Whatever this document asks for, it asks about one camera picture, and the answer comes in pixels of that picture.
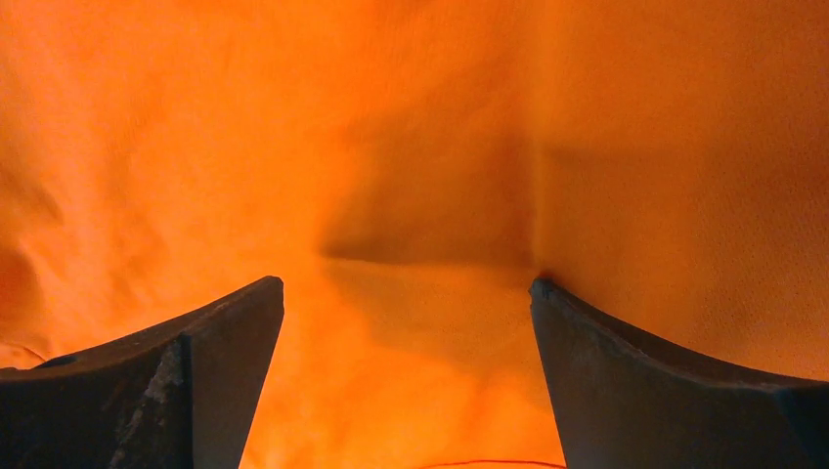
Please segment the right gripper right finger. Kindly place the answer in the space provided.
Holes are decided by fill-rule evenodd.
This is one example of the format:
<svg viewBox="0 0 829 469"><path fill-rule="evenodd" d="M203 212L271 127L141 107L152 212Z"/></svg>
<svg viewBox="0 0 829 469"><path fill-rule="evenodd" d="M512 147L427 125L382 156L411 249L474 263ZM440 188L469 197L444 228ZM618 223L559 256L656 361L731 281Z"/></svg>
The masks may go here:
<svg viewBox="0 0 829 469"><path fill-rule="evenodd" d="M546 278L530 295L568 467L827 466L826 382L694 352Z"/></svg>

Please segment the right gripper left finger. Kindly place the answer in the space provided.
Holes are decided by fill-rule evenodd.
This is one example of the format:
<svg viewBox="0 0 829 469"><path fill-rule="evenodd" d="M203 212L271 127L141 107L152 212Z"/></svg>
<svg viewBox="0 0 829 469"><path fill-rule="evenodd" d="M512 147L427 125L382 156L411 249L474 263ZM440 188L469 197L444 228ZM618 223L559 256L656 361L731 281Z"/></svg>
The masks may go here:
<svg viewBox="0 0 829 469"><path fill-rule="evenodd" d="M108 343L1 371L5 468L237 468L284 318L263 277Z"/></svg>

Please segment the orange t shirt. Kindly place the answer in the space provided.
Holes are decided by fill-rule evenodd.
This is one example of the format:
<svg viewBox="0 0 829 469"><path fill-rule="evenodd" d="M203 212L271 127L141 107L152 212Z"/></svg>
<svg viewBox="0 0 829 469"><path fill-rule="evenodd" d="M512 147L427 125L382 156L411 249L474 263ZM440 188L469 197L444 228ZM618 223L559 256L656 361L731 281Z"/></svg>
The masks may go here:
<svg viewBox="0 0 829 469"><path fill-rule="evenodd" d="M2 3L3 365L273 275L244 467L554 463L540 274L826 379L827 3Z"/></svg>

